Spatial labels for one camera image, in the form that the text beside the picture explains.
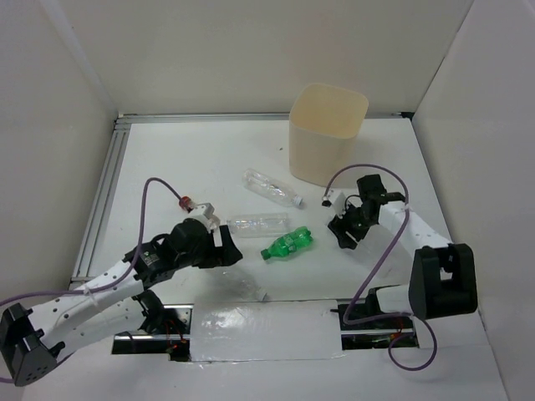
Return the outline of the clear bottle front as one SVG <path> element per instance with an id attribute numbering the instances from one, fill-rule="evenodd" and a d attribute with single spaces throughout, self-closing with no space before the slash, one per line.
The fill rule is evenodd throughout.
<path id="1" fill-rule="evenodd" d="M 243 300 L 264 302 L 268 296 L 256 278 L 239 267 L 217 269 L 215 275 L 221 286 Z"/>

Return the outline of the green plastic bottle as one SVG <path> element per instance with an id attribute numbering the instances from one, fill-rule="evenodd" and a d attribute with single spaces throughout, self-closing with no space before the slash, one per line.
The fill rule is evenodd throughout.
<path id="1" fill-rule="evenodd" d="M 272 258 L 286 258 L 311 246 L 312 243 L 311 231 L 306 226 L 301 226 L 280 236 L 268 248 L 261 250 L 261 257 L 264 261 Z"/>

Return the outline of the red cap sauce bottle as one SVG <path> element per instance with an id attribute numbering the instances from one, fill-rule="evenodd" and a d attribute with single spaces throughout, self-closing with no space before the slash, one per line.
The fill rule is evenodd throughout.
<path id="1" fill-rule="evenodd" d="M 196 202 L 186 195 L 179 199 L 178 206 L 186 213 L 191 213 L 197 208 Z"/>

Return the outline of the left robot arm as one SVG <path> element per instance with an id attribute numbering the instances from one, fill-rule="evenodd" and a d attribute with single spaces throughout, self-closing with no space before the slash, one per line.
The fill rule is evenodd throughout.
<path id="1" fill-rule="evenodd" d="M 161 330 L 175 314 L 151 287 L 186 268 L 232 266 L 242 259 L 227 226 L 222 243 L 201 222 L 186 219 L 125 254 L 108 271 L 69 295 L 31 308 L 17 302 L 1 317 L 7 383 L 24 387 L 51 373 L 76 351 L 123 332 Z"/>

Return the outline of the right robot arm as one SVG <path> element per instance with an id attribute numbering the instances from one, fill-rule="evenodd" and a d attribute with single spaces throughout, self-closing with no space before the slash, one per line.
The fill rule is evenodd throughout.
<path id="1" fill-rule="evenodd" d="M 478 295 L 472 249 L 433 230 L 411 210 L 408 190 L 386 190 L 380 175 L 358 179 L 357 189 L 359 206 L 352 205 L 340 190 L 327 189 L 322 199 L 323 206 L 334 210 L 328 228 L 339 247 L 355 250 L 375 226 L 393 237 L 346 307 L 344 324 L 384 327 L 393 318 L 428 322 L 474 313 Z M 412 258 L 408 283 L 369 288 L 396 246 Z"/>

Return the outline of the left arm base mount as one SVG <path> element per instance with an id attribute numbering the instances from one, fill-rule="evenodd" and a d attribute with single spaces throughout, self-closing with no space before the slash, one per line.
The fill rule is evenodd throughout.
<path id="1" fill-rule="evenodd" d="M 157 328 L 122 332 L 114 337 L 111 354 L 120 356 L 166 356 L 170 361 L 191 361 L 192 304 L 168 304 Z"/>

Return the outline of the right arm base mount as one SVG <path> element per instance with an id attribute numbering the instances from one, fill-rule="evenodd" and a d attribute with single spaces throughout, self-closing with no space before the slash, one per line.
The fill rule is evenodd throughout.
<path id="1" fill-rule="evenodd" d="M 417 348 L 418 340 L 413 322 L 408 317 L 391 317 L 359 325 L 347 325 L 343 315 L 347 304 L 330 310 L 339 318 L 341 344 L 344 351 L 386 349 L 396 340 L 395 348 Z"/>

